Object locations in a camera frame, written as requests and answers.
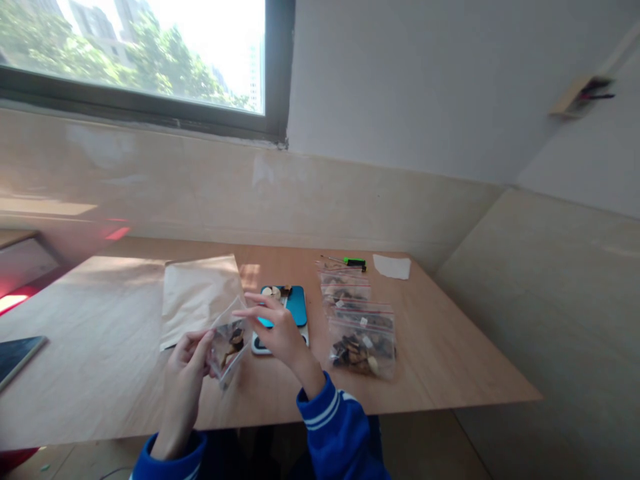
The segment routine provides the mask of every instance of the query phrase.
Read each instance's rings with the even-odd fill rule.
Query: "label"
[[[369,349],[373,348],[373,342],[366,335],[364,337],[362,337],[362,343],[364,343],[366,345],[366,347],[369,348]]]

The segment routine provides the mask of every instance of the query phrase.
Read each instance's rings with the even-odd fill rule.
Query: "white stripe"
[[[338,401],[338,390],[335,391],[335,393],[333,394],[333,400],[330,404],[330,406],[327,407],[326,410],[324,410],[324,412],[322,412],[320,415],[318,415],[317,417],[314,417],[310,420],[305,420],[305,423],[307,425],[312,425],[313,423],[318,423],[322,420],[324,420],[324,418],[330,414],[331,410],[333,410],[333,407],[335,406],[335,403]]]
[[[338,397],[338,402],[336,402],[335,404],[335,408],[333,409],[333,411],[331,412],[330,416],[328,416],[328,418],[326,420],[324,420],[324,422],[322,423],[318,423],[312,427],[307,425],[307,430],[318,430],[321,429],[322,427],[324,427],[326,424],[328,424],[332,418],[334,418],[335,414],[338,412],[338,408],[340,407],[340,397]]]
[[[190,474],[190,476],[185,478],[185,480],[193,480],[194,478],[196,478],[198,476],[198,470],[200,470],[200,464],[198,464],[198,466],[195,468],[192,474]]]
[[[354,400],[354,401],[357,401],[356,398],[353,395],[348,394],[344,390],[340,390],[340,393],[342,393],[342,400]]]

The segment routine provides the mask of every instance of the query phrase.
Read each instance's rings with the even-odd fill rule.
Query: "windowsill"
[[[223,141],[227,143],[234,143],[236,145],[248,145],[251,147],[259,147],[270,150],[286,150],[288,145],[284,143],[274,143],[267,140],[250,140],[237,137],[224,137],[221,135],[214,135],[212,133],[202,133],[194,130],[181,129],[179,127],[171,128],[164,127],[162,125],[154,125],[152,123],[141,122],[127,122],[120,120],[110,120],[101,117],[93,117],[90,115],[83,115],[81,113],[72,113],[60,110],[53,110],[44,107],[37,107],[28,103],[22,103],[7,99],[0,99],[0,109],[16,110],[24,113],[33,113],[36,115],[47,115],[49,117],[56,117],[72,121],[82,121],[95,123],[98,125],[109,125],[112,127],[119,127],[132,130],[151,131],[155,133],[164,133],[167,135],[176,135],[178,137],[198,138],[202,140],[215,140]]]

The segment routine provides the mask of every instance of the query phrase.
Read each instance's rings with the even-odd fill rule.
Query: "window frame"
[[[0,98],[115,121],[287,142],[295,0],[265,0],[265,114],[33,73],[0,64]]]

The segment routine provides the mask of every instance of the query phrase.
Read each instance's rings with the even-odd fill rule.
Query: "person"
[[[372,432],[362,406],[348,393],[337,390],[322,370],[302,340],[291,312],[273,298],[254,293],[245,296],[258,306],[233,314],[251,322],[262,343],[290,368],[302,386],[296,402],[307,426],[307,446],[316,478],[390,478],[382,460],[377,417],[372,417],[377,429]],[[273,328],[265,328],[258,317],[270,320]],[[200,465],[207,435],[194,431],[193,426],[203,378],[214,376],[208,364],[212,338],[210,330],[187,333],[172,352],[165,368],[160,430],[144,446],[131,474],[133,480],[203,478]],[[208,478],[217,480],[219,476]]]

